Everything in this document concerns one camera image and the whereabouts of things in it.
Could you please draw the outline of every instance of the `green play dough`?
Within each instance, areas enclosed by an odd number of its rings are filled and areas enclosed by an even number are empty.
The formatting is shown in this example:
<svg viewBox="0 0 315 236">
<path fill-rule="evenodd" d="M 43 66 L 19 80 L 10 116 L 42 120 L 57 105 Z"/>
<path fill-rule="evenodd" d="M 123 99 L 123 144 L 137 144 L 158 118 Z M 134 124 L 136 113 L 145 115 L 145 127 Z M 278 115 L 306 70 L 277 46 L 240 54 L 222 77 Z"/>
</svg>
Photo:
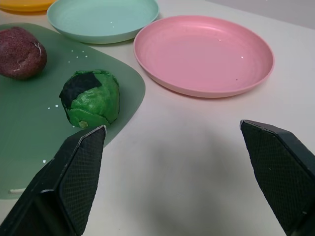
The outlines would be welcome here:
<svg viewBox="0 0 315 236">
<path fill-rule="evenodd" d="M 71 78 L 89 72 L 94 73 L 101 86 L 79 94 L 70 108 L 64 108 L 65 112 L 70 123 L 76 127 L 109 126 L 119 114 L 119 84 L 113 74 L 104 70 L 77 71 Z"/>
</svg>

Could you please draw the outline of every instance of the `green and black ball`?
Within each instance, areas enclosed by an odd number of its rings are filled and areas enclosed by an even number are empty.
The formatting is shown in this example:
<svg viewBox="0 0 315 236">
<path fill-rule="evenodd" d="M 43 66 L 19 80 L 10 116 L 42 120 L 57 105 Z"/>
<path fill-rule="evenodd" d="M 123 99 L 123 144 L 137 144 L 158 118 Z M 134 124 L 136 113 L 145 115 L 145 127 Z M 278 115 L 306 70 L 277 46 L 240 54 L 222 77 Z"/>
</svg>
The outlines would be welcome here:
<svg viewBox="0 0 315 236">
<path fill-rule="evenodd" d="M 109 71 L 75 72 L 59 98 L 69 122 L 76 127 L 109 126 L 119 114 L 119 84 Z"/>
</svg>

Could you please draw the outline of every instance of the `plate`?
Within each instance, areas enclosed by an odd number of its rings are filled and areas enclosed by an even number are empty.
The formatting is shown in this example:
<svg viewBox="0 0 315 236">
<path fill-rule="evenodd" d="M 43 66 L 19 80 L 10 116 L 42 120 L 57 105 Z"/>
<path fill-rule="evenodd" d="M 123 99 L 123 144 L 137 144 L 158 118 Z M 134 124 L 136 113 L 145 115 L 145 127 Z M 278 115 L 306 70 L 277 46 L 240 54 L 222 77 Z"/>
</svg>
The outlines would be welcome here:
<svg viewBox="0 0 315 236">
<path fill-rule="evenodd" d="M 59 99 L 75 71 L 99 68 L 118 79 L 120 113 L 107 129 L 105 145 L 128 123 L 145 93 L 141 76 L 123 62 L 37 25 L 0 25 L 0 30 L 12 26 L 31 32 L 46 48 L 48 61 L 44 71 L 28 81 L 0 76 L 0 199 L 17 198 L 8 191 L 26 188 L 63 141 L 80 130 L 68 122 Z"/>
<path fill-rule="evenodd" d="M 55 0 L 0 0 L 0 8 L 9 11 L 45 11 Z"/>
<path fill-rule="evenodd" d="M 47 11 L 60 33 L 85 43 L 117 43 L 134 38 L 158 16 L 155 0 L 59 0 Z"/>
<path fill-rule="evenodd" d="M 157 83 L 204 98 L 244 93 L 264 82 L 274 67 L 273 53 L 258 35 L 207 16 L 153 22 L 136 36 L 134 53 Z"/>
</svg>

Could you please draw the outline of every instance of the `plastic plate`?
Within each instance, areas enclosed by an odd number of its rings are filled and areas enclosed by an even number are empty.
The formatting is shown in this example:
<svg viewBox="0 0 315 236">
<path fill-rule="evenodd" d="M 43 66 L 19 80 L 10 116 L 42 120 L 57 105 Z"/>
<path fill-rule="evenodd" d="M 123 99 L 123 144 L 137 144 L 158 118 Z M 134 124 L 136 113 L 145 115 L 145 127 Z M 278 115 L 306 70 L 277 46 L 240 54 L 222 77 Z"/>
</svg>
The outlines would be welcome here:
<svg viewBox="0 0 315 236">
<path fill-rule="evenodd" d="M 59 0 L 47 11 L 60 33 L 96 44 L 132 39 L 157 16 L 155 0 Z"/>
<path fill-rule="evenodd" d="M 0 0 L 0 8 L 9 11 L 45 11 L 55 0 Z"/>
<path fill-rule="evenodd" d="M 136 36 L 134 53 L 157 83 L 205 98 L 244 93 L 265 81 L 274 66 L 270 47 L 258 35 L 207 16 L 153 22 Z"/>
</svg>

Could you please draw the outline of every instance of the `mint green plate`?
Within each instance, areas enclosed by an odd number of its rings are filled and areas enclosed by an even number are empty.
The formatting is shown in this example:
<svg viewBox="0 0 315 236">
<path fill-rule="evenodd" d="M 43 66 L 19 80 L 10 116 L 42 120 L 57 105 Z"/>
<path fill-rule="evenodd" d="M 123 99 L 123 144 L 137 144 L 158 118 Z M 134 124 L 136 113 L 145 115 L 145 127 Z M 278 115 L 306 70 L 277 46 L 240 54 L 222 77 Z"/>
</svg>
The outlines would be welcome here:
<svg viewBox="0 0 315 236">
<path fill-rule="evenodd" d="M 120 83 L 120 114 L 108 127 L 105 145 L 128 123 L 145 93 L 141 76 L 121 61 L 37 25 L 0 25 L 0 30 L 12 26 L 25 28 L 44 45 L 48 63 L 29 81 L 0 76 L 0 199 L 18 198 L 9 190 L 25 188 L 63 141 L 80 130 L 68 122 L 59 99 L 76 70 L 109 70 Z"/>
<path fill-rule="evenodd" d="M 117 43 L 134 38 L 158 16 L 155 0 L 58 0 L 47 17 L 60 33 L 85 43 Z"/>
</svg>

